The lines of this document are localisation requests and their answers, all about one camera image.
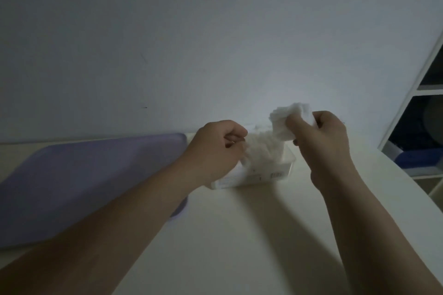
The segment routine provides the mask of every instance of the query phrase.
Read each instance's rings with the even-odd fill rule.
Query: white shelving unit
[[[400,118],[405,112],[408,104],[411,102],[413,97],[417,96],[436,96],[443,95],[443,81],[439,82],[441,84],[432,84],[432,85],[421,85],[423,79],[427,75],[431,64],[434,62],[437,54],[443,53],[443,33],[440,35],[435,47],[430,53],[426,63],[424,64],[420,74],[417,77],[414,85],[406,96],[405,101],[401,105],[397,115],[395,116],[392,124],[388,128],[383,140],[379,145],[379,150],[384,152],[388,157],[395,158],[396,152],[399,151],[399,148],[396,147],[393,143],[389,141],[389,138],[397,126]],[[443,74],[443,69],[437,71],[438,74],[440,72]],[[410,168],[404,169],[404,171],[413,178],[417,184],[428,193],[428,195],[434,200],[434,202],[440,207],[443,211],[443,158],[440,162],[434,167],[422,167],[422,168]]]

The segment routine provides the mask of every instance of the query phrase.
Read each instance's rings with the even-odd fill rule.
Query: lavender plastic board
[[[186,145],[184,134],[164,134],[42,148],[0,183],[0,248],[55,236],[173,162]]]

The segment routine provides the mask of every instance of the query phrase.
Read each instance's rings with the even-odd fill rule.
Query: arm
[[[296,136],[322,193],[340,256],[356,294],[443,294],[389,213],[358,174],[345,125],[332,113],[314,112],[319,128],[291,115]]]
[[[0,270],[0,293],[111,294],[180,202],[237,164],[246,134],[205,125],[175,163]]]

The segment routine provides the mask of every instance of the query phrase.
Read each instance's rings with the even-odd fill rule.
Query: white table
[[[354,162],[420,257],[443,282],[443,214],[391,160],[350,135]],[[0,145],[0,180],[46,144]],[[201,187],[167,223],[115,294],[341,294],[347,283],[326,207],[297,147],[273,185]],[[0,251],[0,267],[26,249]]]

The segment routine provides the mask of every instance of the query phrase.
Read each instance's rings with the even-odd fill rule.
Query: white wall
[[[328,109],[377,145],[443,0],[0,0],[0,141]]]

